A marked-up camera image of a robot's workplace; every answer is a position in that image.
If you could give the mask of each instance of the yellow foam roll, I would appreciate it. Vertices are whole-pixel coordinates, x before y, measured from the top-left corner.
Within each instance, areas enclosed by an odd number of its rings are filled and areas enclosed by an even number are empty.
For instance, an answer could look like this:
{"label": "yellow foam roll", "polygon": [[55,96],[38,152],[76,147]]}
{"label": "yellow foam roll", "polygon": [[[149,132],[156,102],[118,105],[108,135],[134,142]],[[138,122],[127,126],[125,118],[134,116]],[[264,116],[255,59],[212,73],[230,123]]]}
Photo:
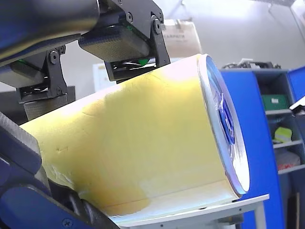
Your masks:
{"label": "yellow foam roll", "polygon": [[[221,122],[224,98],[229,111]],[[236,112],[208,55],[135,77],[21,127],[38,140],[51,180],[119,224],[235,200],[249,189]]]}

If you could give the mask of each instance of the yellow object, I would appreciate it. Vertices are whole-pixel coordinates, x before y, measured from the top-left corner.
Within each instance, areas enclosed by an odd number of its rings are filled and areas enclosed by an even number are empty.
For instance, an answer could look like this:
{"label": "yellow object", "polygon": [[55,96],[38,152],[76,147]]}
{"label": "yellow object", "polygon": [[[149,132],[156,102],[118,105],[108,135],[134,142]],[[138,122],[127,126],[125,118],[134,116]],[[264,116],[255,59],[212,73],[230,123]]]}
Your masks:
{"label": "yellow object", "polygon": [[292,130],[284,127],[279,127],[274,133],[274,138],[278,142],[291,142]]}
{"label": "yellow object", "polygon": [[[219,104],[212,104],[219,94],[209,89],[211,64],[207,55],[189,57],[21,127],[38,140],[48,177],[115,222],[235,200],[249,189],[248,163],[223,81],[234,145],[227,146],[224,130],[213,121],[219,118]],[[209,74],[222,80],[218,71]]]}

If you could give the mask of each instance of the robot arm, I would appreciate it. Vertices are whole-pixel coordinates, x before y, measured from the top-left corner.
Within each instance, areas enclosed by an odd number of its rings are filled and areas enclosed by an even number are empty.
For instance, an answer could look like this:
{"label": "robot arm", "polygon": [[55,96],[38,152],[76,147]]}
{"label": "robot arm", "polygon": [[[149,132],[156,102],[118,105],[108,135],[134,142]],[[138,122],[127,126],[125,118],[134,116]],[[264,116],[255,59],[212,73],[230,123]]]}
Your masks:
{"label": "robot arm", "polygon": [[0,13],[0,81],[17,88],[30,120],[67,103],[60,56],[69,42],[104,60],[118,83],[170,63],[152,0],[12,0]]}
{"label": "robot arm", "polygon": [[[119,83],[170,63],[161,23],[152,0],[6,1],[0,81],[16,87],[31,120],[67,103],[65,44],[78,40]],[[145,66],[149,59],[156,65]],[[0,228],[118,229],[75,191],[48,180],[36,139],[1,113],[0,136]]]}

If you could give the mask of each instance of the metal rim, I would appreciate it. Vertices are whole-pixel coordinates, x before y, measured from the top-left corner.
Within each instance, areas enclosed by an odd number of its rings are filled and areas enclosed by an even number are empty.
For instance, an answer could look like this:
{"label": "metal rim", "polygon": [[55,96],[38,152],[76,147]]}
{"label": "metal rim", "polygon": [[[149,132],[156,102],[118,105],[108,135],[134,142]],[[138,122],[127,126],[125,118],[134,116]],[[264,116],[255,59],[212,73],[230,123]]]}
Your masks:
{"label": "metal rim", "polygon": [[245,194],[250,186],[249,166],[233,101],[210,56],[202,55],[199,58],[198,71],[211,128],[226,176],[236,194]]}

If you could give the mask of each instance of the metal frame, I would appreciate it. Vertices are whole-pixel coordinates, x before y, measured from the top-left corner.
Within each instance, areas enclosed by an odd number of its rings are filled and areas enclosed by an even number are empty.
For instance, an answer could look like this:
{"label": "metal frame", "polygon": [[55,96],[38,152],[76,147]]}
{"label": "metal frame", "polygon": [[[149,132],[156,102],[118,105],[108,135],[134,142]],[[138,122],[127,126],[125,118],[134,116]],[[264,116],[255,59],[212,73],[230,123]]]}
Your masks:
{"label": "metal frame", "polygon": [[269,194],[234,203],[208,207],[202,210],[194,210],[182,214],[175,214],[168,217],[160,217],[133,223],[121,224],[121,229],[178,229],[194,225],[196,223],[211,222],[216,219],[223,219],[239,215],[248,211],[254,211],[257,229],[266,229],[264,201],[269,199]]}

